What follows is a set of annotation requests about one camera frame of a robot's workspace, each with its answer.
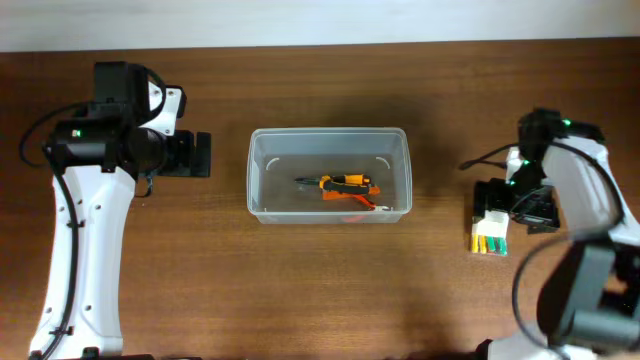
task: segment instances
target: wire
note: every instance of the wire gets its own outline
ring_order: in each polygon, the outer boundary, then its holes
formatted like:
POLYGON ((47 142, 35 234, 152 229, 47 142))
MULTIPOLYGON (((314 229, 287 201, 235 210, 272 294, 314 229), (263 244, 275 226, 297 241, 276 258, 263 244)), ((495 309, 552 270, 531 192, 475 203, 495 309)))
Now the wire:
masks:
POLYGON ((479 161, 478 164, 492 165, 492 166, 498 167, 498 168, 503 169, 503 170, 507 169, 507 163, 506 162, 483 160, 483 161, 479 161))
MULTIPOLYGON (((525 194, 524 196, 521 196, 521 197, 518 199, 518 201, 516 201, 516 203, 515 203, 515 204, 513 204, 513 206, 512 206, 512 207, 511 207, 511 209, 509 210, 509 215, 513 214, 513 211, 514 211, 514 210, 515 210, 515 209, 516 209, 520 204, 522 204, 525 200, 527 200, 527 199, 528 199, 528 198, 530 198, 531 196, 533 196, 533 195, 535 195, 535 194, 537 194, 537 193, 540 193, 540 192, 542 192, 543 190, 546 190, 546 189, 547 189, 547 188, 545 188, 545 187, 541 187, 541 188, 539 188, 539 189, 533 189, 533 190, 529 191, 527 194, 525 194)), ((519 218, 519 217, 522 217, 522 211, 521 211, 521 212, 519 212, 519 213, 517 214, 517 216, 515 216, 515 217, 514 217, 514 219, 515 219, 515 218, 519 218)))
MULTIPOLYGON (((613 181, 613 179, 611 178, 611 175, 609 175, 609 173, 602 167, 602 165, 600 165, 600 163, 598 163, 598 161, 596 159, 594 159, 593 157, 591 157, 589 154, 585 153, 584 151, 574 148, 573 146, 569 146, 563 143, 558 143, 558 142, 522 142, 522 143, 513 143, 513 144, 508 144, 508 145, 504 145, 499 147, 498 149, 495 149, 477 159, 474 160, 469 160, 466 161, 464 163, 462 163, 459 166, 460 170, 466 170, 476 164, 480 164, 483 163, 486 159, 490 158, 493 155, 496 155, 504 150, 507 150, 511 147, 514 146, 522 146, 522 145, 548 145, 548 146, 553 146, 553 147, 557 147, 560 149, 564 149, 567 151, 570 151, 578 156, 580 156, 581 158, 583 158, 587 163, 589 163, 589 165, 591 165, 596 172, 600 175, 600 177, 602 178, 602 180, 606 183, 607 188, 609 189, 609 192, 611 194, 611 196, 613 197, 613 201, 615 203, 616 206, 616 216, 613 219, 613 221, 611 222, 610 225, 605 226, 604 228, 598 230, 600 232, 603 233, 608 233, 611 229, 615 228, 616 226, 618 226, 619 224, 621 224, 624 221, 624 207, 622 205, 622 197, 620 196, 620 193, 618 192, 618 189, 615 185, 615 182, 613 181)), ((525 195, 525 197, 528 197, 530 195, 533 194, 533 191, 527 195, 525 195)), ((517 202, 513 207, 512 210, 519 205, 519 203, 517 202)), ((524 324, 524 320, 522 319, 522 316, 520 314, 520 307, 518 305, 518 290, 520 288, 520 280, 522 279, 522 275, 524 274, 524 270, 527 267, 527 265, 531 262, 531 260, 538 255, 540 252, 542 252, 544 249, 551 247, 553 245, 559 244, 563 241, 567 241, 568 237, 564 236, 564 237, 557 237, 557 238, 552 238, 548 241, 545 241, 539 245, 537 245, 536 247, 534 247, 533 249, 531 249, 531 251, 529 251, 529 253, 527 253, 527 255, 524 257, 524 259, 522 260, 522 262, 520 262, 520 265, 518 265, 518 269, 516 270, 516 274, 514 275, 513 278, 513 285, 511 288, 511 306, 513 308, 513 315, 514 318, 516 320, 516 323, 518 324, 518 328, 520 328, 520 331, 525 335, 525 337, 527 337, 527 339, 529 339, 529 341, 531 341, 531 343, 533 343, 534 345, 552 351, 555 354, 557 354, 561 359, 563 360, 570 360, 570 357, 565 354, 564 352, 562 352, 562 350, 553 347, 553 346, 549 346, 548 344, 545 344, 544 342, 542 342, 541 340, 539 340, 538 338, 536 338, 536 336, 534 336, 525 326, 524 324)))
POLYGON ((146 179, 147 179, 147 192, 144 195, 136 195, 137 198, 149 197, 153 193, 153 175, 146 176, 146 179))
POLYGON ((511 308, 513 309, 513 317, 515 318, 516 323, 518 324, 518 328, 520 328, 520 332, 522 332, 522 334, 527 339, 529 339, 531 343, 533 343, 534 345, 540 348, 547 349, 549 351, 554 352, 562 360, 571 360, 571 358, 567 356, 564 352, 562 352, 562 350, 551 347, 548 344, 545 344, 542 340, 538 339, 533 333, 531 333, 529 329, 527 329, 524 323, 524 320, 522 319, 522 315, 520 314, 520 307, 518 305, 518 290, 520 289, 520 281, 522 280, 522 275, 524 274, 524 270, 527 267, 527 265, 529 265, 531 260, 533 260, 533 258, 536 257, 536 255, 538 255, 543 250, 568 240, 569 240, 568 236, 554 237, 541 244, 538 244, 536 247, 531 249, 531 251, 529 251, 527 255, 524 257, 524 259, 522 259, 522 261, 520 262, 520 265, 518 265, 516 274, 513 276, 513 285, 511 286, 511 308))
POLYGON ((25 145, 27 143, 27 140, 29 140, 29 137, 31 136, 31 134, 33 134, 33 132, 38 127, 40 127, 42 124, 44 124, 45 122, 53 119, 53 117, 55 117, 56 115, 65 113, 65 112, 70 111, 70 110, 74 110, 74 109, 85 107, 85 106, 87 106, 87 105, 89 105, 91 103, 92 103, 91 101, 83 101, 83 102, 78 102, 78 103, 73 103, 73 104, 70 104, 70 105, 67 105, 67 106, 63 106, 61 108, 58 108, 56 110, 51 111, 50 113, 46 114, 45 116, 41 117, 36 122, 31 124, 29 129, 27 129, 27 131, 25 131, 25 133, 22 135, 22 138, 20 139, 20 144, 18 145, 18 152, 20 154, 20 159, 25 164, 27 164, 27 165, 29 165, 31 167, 44 166, 45 164, 36 164, 36 163, 31 162, 29 159, 27 159, 26 155, 24 154, 25 145))
POLYGON ((58 169, 58 166, 56 165, 55 160, 49 153, 48 149, 43 148, 42 151, 44 152, 44 157, 47 159, 47 162, 51 167, 53 176, 55 177, 58 185, 60 186, 60 189, 62 190, 65 202, 67 203, 67 208, 69 209, 69 218, 71 221, 71 264, 69 266, 69 287, 67 288, 67 300, 62 312, 60 326, 58 326, 55 331, 51 332, 54 335, 54 338, 51 341, 51 344, 49 344, 47 350, 45 350, 45 352, 42 354, 42 359, 47 360, 56 350, 56 348, 60 344, 60 341, 62 341, 62 337, 67 334, 67 326, 69 325, 69 318, 71 317, 71 309, 73 308, 73 300, 76 293, 76 279, 78 273, 78 246, 80 241, 78 235, 78 216, 76 214, 76 209, 73 204, 73 198, 71 197, 69 187, 64 181, 62 173, 60 172, 60 169, 58 169))
POLYGON ((499 148, 497 148, 497 149, 495 149, 495 150, 493 150, 493 151, 491 151, 491 152, 489 152, 489 153, 487 153, 485 155, 480 156, 477 159, 463 162, 462 164, 460 164, 458 169, 467 170, 468 168, 472 167, 473 165, 484 163, 484 161, 486 159, 492 157, 493 155, 499 154, 499 153, 501 153, 501 152, 503 152, 503 151, 505 151, 507 149, 510 149, 510 148, 512 148, 514 146, 519 146, 519 145, 520 145, 520 143, 513 143, 513 144, 508 144, 508 145, 501 146, 501 147, 499 147, 499 148))

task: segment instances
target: wood grain surface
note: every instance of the wood grain surface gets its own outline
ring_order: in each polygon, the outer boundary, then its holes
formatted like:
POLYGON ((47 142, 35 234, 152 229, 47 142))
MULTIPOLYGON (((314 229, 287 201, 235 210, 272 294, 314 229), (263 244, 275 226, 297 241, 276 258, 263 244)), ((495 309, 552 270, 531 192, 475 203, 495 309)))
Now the wood grain surface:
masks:
MULTIPOLYGON (((124 234, 124 353, 211 358, 427 358, 516 330, 518 261, 545 236, 509 231, 507 258, 468 252, 476 180, 456 166, 516 139, 534 106, 592 122, 640 214, 640 39, 143 50, 0 55, 0 357, 23 359, 42 310, 53 238, 51 173, 19 162, 39 115, 92 94, 92 64, 142 63, 188 95, 179 128, 213 137, 209 179, 156 180, 124 234), (413 209, 393 225, 261 225, 247 211, 257 128, 398 126, 413 209)), ((29 155, 51 129, 39 131, 29 155)), ((562 246, 536 260, 533 320, 562 246)))

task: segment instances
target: green battery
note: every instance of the green battery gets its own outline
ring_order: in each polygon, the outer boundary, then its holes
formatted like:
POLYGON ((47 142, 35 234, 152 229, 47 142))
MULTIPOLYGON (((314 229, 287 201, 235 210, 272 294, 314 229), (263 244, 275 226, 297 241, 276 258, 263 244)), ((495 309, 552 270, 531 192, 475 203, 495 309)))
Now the green battery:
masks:
POLYGON ((507 239, 498 238, 498 248, 500 255, 507 256, 507 239))
POLYGON ((496 252, 496 242, 494 241, 494 237, 493 236, 487 236, 487 246, 489 247, 489 252, 491 253, 495 253, 496 252))

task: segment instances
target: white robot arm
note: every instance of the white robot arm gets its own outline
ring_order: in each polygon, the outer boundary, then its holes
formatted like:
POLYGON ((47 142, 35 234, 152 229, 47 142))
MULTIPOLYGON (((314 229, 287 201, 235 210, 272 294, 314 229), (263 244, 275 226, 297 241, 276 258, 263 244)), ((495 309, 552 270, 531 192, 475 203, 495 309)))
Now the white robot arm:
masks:
POLYGON ((96 100, 61 121, 44 148, 56 227, 31 359, 121 354, 120 256, 137 179, 149 181, 148 196, 156 175, 209 176, 209 134, 198 133, 196 147, 192 133, 175 130, 186 105, 180 87, 127 63, 96 64, 95 82, 96 100))
POLYGON ((519 138, 518 143, 502 148, 509 149, 506 180, 476 185, 476 215, 479 211, 514 213, 514 220, 530 230, 554 230, 559 223, 550 193, 553 187, 573 245, 538 300, 538 326, 554 350, 544 343, 531 344, 523 335, 540 330, 529 326, 523 333, 491 343, 488 359, 588 360, 596 354, 638 351, 640 225, 613 180, 599 128, 536 109, 520 121, 519 138), (627 290, 608 291, 610 275, 625 282, 627 290))

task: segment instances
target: orange object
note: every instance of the orange object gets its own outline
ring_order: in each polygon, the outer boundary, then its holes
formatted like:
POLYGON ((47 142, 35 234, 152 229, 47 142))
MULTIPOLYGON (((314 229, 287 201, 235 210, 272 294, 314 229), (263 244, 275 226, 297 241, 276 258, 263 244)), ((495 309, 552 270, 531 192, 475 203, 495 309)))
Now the orange object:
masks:
POLYGON ((365 175, 325 175, 320 178, 320 180, 318 180, 318 185, 321 189, 326 191, 337 191, 353 195, 366 195, 369 192, 370 185, 368 184, 370 182, 370 178, 365 175), (345 182, 347 179, 349 179, 349 177, 351 177, 350 180, 364 182, 367 185, 345 182))
MULTIPOLYGON (((378 195, 380 194, 380 188, 377 186, 372 186, 371 188, 369 188, 369 194, 368 195, 378 195)), ((353 197, 354 195, 352 194, 345 194, 345 193, 341 193, 341 192, 337 192, 337 191, 323 191, 322 192, 322 200, 336 200, 336 199, 346 199, 346 198, 350 198, 353 197)))
POLYGON ((353 195, 353 197, 360 201, 361 203, 365 204, 369 210, 375 210, 376 209, 376 204, 374 202, 372 202, 371 200, 367 199, 366 197, 362 196, 362 195, 353 195))
POLYGON ((345 175, 344 182, 347 184, 371 185, 371 178, 366 175, 345 175))

